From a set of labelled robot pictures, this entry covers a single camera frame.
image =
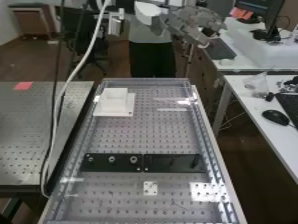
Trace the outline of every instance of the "power cord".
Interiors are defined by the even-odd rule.
[[[53,128],[52,128],[52,141],[51,141],[51,148],[49,148],[49,153],[48,153],[48,157],[45,159],[45,163],[44,163],[44,169],[43,169],[43,173],[41,173],[41,193],[43,195],[48,198],[49,196],[47,195],[45,193],[45,179],[47,179],[47,172],[48,172],[48,167],[49,167],[49,160],[51,160],[51,156],[52,156],[52,152],[53,152],[53,146],[55,146],[55,140],[56,140],[56,132],[57,132],[57,116],[59,116],[59,108],[60,108],[60,102],[61,102],[61,98],[63,98],[63,95],[67,91],[67,88],[68,88],[68,85],[71,83],[71,81],[73,80],[75,76],[77,75],[77,72],[80,71],[88,57],[89,57],[89,54],[92,52],[92,49],[93,49],[93,46],[95,46],[95,43],[96,43],[96,38],[97,38],[97,34],[99,34],[99,31],[100,31],[100,26],[101,26],[101,21],[103,21],[103,17],[104,17],[104,12],[105,12],[105,9],[107,9],[107,6],[109,5],[111,3],[111,0],[105,0],[105,3],[104,3],[104,6],[103,6],[103,9],[101,9],[101,12],[100,12],[100,16],[99,16],[99,19],[97,19],[97,24],[96,24],[96,29],[95,29],[95,33],[93,33],[93,36],[92,36],[92,40],[91,40],[91,44],[88,46],[88,49],[87,49],[87,52],[84,54],[84,57],[80,61],[80,63],[77,64],[75,70],[72,71],[72,74],[59,92],[59,95],[57,95],[57,99],[56,99],[56,102],[55,102],[55,109],[53,109]]]
[[[286,29],[289,28],[290,24],[292,24],[292,19],[290,19],[289,16],[278,16],[278,19],[280,19],[280,18],[288,18],[288,25],[286,25],[286,27],[282,28],[282,29],[278,31],[280,36],[281,36],[281,32],[282,32],[284,30],[286,30]]]
[[[59,46],[57,46],[57,54],[56,54],[56,61],[55,61],[55,79],[53,79],[53,90],[52,90],[52,99],[51,99],[51,126],[49,126],[49,147],[47,149],[45,152],[45,157],[41,163],[41,170],[40,170],[40,188],[41,188],[41,194],[45,196],[47,192],[44,191],[44,189],[47,188],[44,186],[44,182],[43,182],[43,173],[44,173],[44,166],[45,166],[45,162],[47,159],[49,157],[49,151],[51,151],[51,142],[53,139],[53,114],[55,114],[55,97],[56,97],[56,90],[57,90],[57,80],[59,80],[59,65],[60,65],[60,58],[61,58],[61,50],[63,50],[63,38],[64,38],[64,6],[65,6],[65,0],[61,0],[61,4],[60,4],[60,38],[59,38]]]
[[[79,35],[80,35],[80,31],[81,31],[81,27],[83,27],[83,20],[84,20],[84,16],[85,16],[85,11],[88,8],[88,3],[89,0],[87,0],[87,3],[84,4],[83,7],[83,11],[81,11],[81,15],[80,15],[80,19],[79,19],[79,25],[77,25],[77,29],[76,29],[76,34],[75,34],[75,49],[77,46],[77,40],[79,40]],[[57,74],[59,74],[59,63],[60,63],[60,57],[61,57],[61,46],[63,46],[63,39],[64,39],[64,34],[65,34],[65,28],[64,28],[64,6],[65,6],[65,0],[61,1],[61,5],[60,5],[60,40],[59,40],[59,49],[57,49],[57,57],[56,57],[56,69],[55,69],[55,84],[53,84],[53,93],[56,93],[56,88],[57,88]],[[72,55],[71,55],[71,60],[69,60],[69,66],[68,66],[68,74],[71,74],[71,69],[72,69],[72,64],[73,64],[73,60],[75,60],[75,50],[72,51]],[[47,149],[47,153],[45,153],[45,158],[43,160],[43,164],[41,164],[41,171],[40,174],[43,174],[44,172],[44,166],[45,166],[45,161],[48,159],[49,156],[49,150],[51,150],[51,142],[52,142],[52,136],[53,136],[53,108],[55,108],[55,95],[52,95],[52,111],[51,111],[51,137],[49,137],[49,148]],[[60,104],[60,111],[59,111],[59,115],[61,113],[61,108],[63,108],[63,100],[61,100],[61,104]],[[40,185],[43,184],[43,188],[44,189],[44,194],[47,195],[47,180],[48,180],[48,172],[45,173],[45,182],[43,183],[43,175],[40,175]]]
[[[230,127],[224,127],[224,126],[225,126],[226,124],[229,124],[230,121],[233,121],[236,118],[241,117],[245,113],[246,113],[246,112],[244,112],[244,113],[238,114],[237,116],[234,116],[233,118],[230,118],[230,119],[221,125],[222,128],[220,129],[220,131],[222,131],[222,130],[230,128],[232,126],[230,126]]]

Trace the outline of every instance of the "keyboard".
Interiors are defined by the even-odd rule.
[[[213,60],[234,59],[237,56],[236,52],[230,49],[221,38],[210,41],[206,51]]]
[[[276,94],[277,100],[282,105],[288,116],[298,129],[298,95]]]

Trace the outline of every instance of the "wall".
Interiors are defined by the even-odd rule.
[[[7,0],[0,0],[0,46],[20,36],[17,24],[7,7]]]
[[[298,23],[298,1],[297,0],[286,0],[280,16],[289,16],[290,26],[288,30],[293,31]],[[288,25],[286,18],[281,18],[280,20],[282,20],[280,21],[280,27],[285,27],[285,25]]]

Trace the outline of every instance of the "computer mouse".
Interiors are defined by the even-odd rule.
[[[266,110],[264,111],[262,115],[268,120],[280,125],[288,126],[290,124],[290,119],[288,116],[277,110]]]

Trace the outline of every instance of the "chair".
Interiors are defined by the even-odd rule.
[[[60,17],[60,7],[56,6],[56,16]],[[65,36],[64,40],[67,42],[68,49],[71,51],[76,51],[77,56],[81,56],[85,54],[91,39],[93,36],[93,31],[96,28],[96,19],[95,15],[97,13],[87,11],[84,15],[84,20],[83,20],[83,25],[81,25],[81,30],[79,33],[79,39],[77,39],[77,44],[76,44],[76,49],[75,49],[75,36],[76,36],[76,31],[77,31],[77,25],[79,25],[79,20],[81,16],[81,10],[83,9],[75,9],[75,8],[64,8],[64,30],[65,30]],[[79,78],[81,78],[81,72],[85,69],[88,64],[93,64],[99,67],[99,69],[103,71],[104,76],[107,75],[107,71],[100,64],[100,60],[107,60],[107,57],[99,57],[97,53],[99,52],[107,52],[108,50],[108,41],[105,39],[105,27],[101,26],[103,30],[103,37],[96,39],[95,47],[92,49],[91,55],[87,59],[85,64],[83,65],[80,71],[79,71]],[[73,68],[76,65],[80,63],[80,60],[73,62]]]

